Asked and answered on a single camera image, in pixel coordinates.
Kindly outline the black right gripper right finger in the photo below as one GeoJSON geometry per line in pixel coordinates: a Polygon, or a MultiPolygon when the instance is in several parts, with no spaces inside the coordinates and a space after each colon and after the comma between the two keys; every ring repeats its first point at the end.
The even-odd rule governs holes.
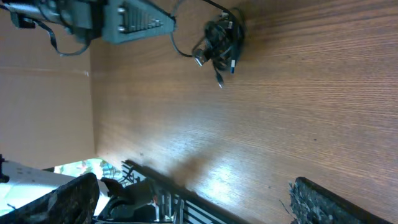
{"type": "Polygon", "coordinates": [[[390,224],[305,177],[289,184],[293,223],[390,224]]]}

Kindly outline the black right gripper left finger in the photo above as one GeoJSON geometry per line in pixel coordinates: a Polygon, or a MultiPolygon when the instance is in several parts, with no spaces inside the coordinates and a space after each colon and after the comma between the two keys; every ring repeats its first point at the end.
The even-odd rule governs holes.
{"type": "Polygon", "coordinates": [[[99,196],[98,179],[88,173],[1,216],[1,224],[89,224],[99,196]]]}

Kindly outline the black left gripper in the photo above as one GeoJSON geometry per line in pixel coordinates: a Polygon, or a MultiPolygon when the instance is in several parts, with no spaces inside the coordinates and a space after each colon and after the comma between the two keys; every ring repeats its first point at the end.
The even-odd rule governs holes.
{"type": "Polygon", "coordinates": [[[175,30],[175,18],[151,1],[63,2],[63,24],[82,42],[97,38],[118,44],[118,37],[140,39],[165,35],[175,30]]]}

